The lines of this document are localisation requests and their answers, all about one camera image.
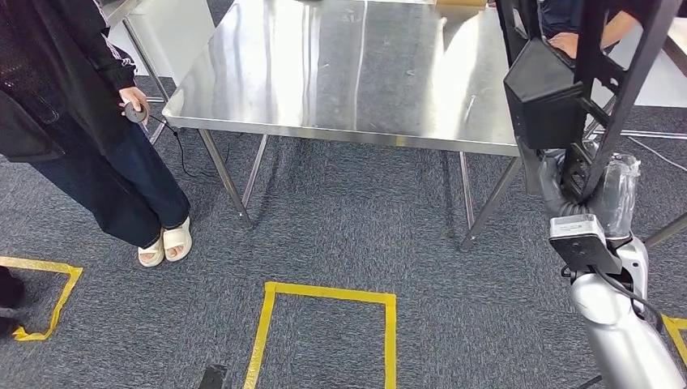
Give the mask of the person's hand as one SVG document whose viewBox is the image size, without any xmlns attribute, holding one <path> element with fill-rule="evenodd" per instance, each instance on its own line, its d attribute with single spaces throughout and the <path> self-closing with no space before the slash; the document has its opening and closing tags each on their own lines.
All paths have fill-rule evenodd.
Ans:
<svg viewBox="0 0 687 389">
<path fill-rule="evenodd" d="M 571 59 L 577 58 L 578 34 L 576 32 L 559 32 L 548 38 L 548 43 L 563 52 Z"/>
<path fill-rule="evenodd" d="M 138 87 L 120 89 L 119 95 L 122 100 L 122 116 L 133 123 L 146 126 L 150 116 L 147 96 Z"/>
</svg>

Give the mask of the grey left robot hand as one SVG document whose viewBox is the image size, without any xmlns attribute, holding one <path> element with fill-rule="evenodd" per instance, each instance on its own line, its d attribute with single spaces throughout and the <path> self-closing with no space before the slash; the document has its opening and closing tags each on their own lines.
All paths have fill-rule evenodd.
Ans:
<svg viewBox="0 0 687 389">
<path fill-rule="evenodd" d="M 198 389 L 229 389 L 231 378 L 226 365 L 210 364 L 203 371 Z"/>
</svg>

